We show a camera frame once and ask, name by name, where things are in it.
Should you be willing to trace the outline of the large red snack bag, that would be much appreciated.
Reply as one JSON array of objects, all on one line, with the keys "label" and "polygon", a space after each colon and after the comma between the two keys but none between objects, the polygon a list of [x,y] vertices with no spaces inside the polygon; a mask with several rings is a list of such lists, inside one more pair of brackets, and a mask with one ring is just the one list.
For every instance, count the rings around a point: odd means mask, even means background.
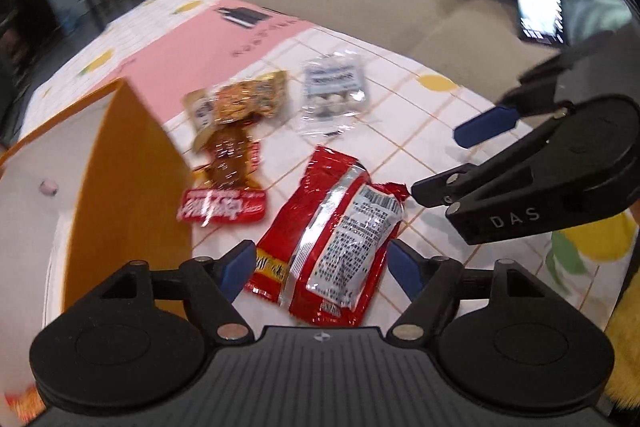
[{"label": "large red snack bag", "polygon": [[408,188],[372,181],[361,162],[326,146],[259,239],[252,294],[319,327],[357,327],[405,214]]}]

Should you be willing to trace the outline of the red brown meat snack pack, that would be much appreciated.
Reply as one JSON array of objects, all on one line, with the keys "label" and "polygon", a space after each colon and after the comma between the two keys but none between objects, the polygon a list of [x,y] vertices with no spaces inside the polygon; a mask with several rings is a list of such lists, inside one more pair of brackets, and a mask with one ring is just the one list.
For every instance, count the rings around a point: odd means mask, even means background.
[{"label": "red brown meat snack pack", "polygon": [[204,143],[208,163],[194,170],[194,187],[181,197],[177,219],[192,225],[247,225],[262,221],[267,194],[254,180],[259,145],[237,124],[224,124]]}]

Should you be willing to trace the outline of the clear white candy bag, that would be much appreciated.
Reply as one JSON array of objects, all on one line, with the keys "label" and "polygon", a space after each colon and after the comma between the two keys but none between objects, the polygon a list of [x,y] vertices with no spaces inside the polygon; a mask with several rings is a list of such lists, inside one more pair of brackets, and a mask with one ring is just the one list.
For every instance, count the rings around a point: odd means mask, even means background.
[{"label": "clear white candy bag", "polygon": [[359,53],[336,51],[306,62],[299,127],[304,135],[341,134],[369,106],[369,81]]}]

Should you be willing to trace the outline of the yellow chicken feet snack pack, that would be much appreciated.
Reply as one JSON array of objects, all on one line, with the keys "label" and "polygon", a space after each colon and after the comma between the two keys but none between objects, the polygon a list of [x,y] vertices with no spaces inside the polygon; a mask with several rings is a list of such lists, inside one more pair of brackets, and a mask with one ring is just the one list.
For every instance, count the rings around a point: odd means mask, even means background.
[{"label": "yellow chicken feet snack pack", "polygon": [[267,72],[255,78],[232,80],[216,89],[200,89],[183,95],[181,103],[195,129],[194,152],[201,152],[215,131],[247,118],[272,118],[286,98],[288,73]]}]

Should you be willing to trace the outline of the orange cardboard box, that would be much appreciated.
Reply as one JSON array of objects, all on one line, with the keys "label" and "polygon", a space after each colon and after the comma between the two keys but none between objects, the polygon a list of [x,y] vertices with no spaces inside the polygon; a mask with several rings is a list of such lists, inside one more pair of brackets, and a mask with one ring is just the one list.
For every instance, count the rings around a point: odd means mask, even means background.
[{"label": "orange cardboard box", "polygon": [[176,219],[191,170],[124,80],[67,107],[1,157],[1,394],[32,385],[29,346],[130,260],[191,254]]}]

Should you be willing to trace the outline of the lemon patterned tablecloth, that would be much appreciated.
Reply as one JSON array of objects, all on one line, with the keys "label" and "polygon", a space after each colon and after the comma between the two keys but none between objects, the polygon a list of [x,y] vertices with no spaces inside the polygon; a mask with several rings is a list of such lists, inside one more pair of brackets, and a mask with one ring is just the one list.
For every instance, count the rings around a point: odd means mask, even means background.
[{"label": "lemon patterned tablecloth", "polygon": [[[358,60],[366,89],[363,109],[346,115],[337,94],[321,102],[307,91],[307,69],[325,55]],[[480,164],[533,129],[513,129],[467,150],[454,128],[494,104],[416,61],[295,17],[236,0],[145,0],[107,25],[36,89],[25,109],[21,139],[83,95],[126,77],[157,113],[184,159],[205,157],[193,148],[195,127],[183,109],[189,92],[214,93],[222,84],[285,70],[286,96],[279,113],[258,118],[247,133],[260,146],[254,176],[268,194],[264,221],[248,227],[213,225],[193,230],[193,254],[211,255],[233,239],[260,239],[302,179],[312,148],[325,145],[354,156],[375,182],[409,188],[430,174]],[[424,255],[444,254],[469,268],[491,268],[511,257],[534,272],[571,305],[604,329],[613,312],[637,236],[630,213],[585,225],[492,245],[469,246],[444,216],[409,198],[399,237]]]}]

